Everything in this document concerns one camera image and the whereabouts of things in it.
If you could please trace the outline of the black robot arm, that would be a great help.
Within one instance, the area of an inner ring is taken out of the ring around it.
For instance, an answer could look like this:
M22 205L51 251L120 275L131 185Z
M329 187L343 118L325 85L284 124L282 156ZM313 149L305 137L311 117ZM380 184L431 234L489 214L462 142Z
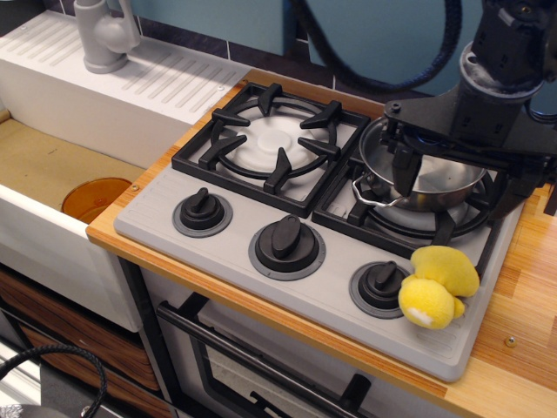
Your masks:
M460 81L436 97L386 105L382 138L395 190L408 196L423 156L497 173L491 218L502 219L556 175L556 132L527 102L556 78L556 3L485 1Z

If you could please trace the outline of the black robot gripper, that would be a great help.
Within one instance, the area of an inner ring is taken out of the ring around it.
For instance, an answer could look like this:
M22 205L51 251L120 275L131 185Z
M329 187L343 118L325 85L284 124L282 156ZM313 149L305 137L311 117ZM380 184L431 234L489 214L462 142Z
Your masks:
M556 173L556 131L532 120L524 102L460 82L436 97L387 103L390 138L407 145L393 154L394 189L411 195L422 155L496 170L489 219L504 219Z

